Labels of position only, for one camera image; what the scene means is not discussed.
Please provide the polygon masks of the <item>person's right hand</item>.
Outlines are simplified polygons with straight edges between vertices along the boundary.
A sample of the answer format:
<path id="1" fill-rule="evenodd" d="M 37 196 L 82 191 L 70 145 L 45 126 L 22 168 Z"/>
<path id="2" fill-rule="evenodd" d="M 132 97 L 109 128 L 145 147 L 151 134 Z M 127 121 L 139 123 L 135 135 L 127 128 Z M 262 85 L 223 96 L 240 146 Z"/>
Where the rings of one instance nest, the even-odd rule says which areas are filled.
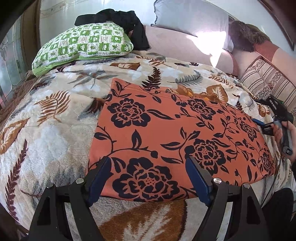
<path id="1" fill-rule="evenodd" d="M 271 124 L 274 139 L 282 156 L 289 159 L 291 165 L 295 163 L 295 126 L 290 121 L 282 121 Z"/>

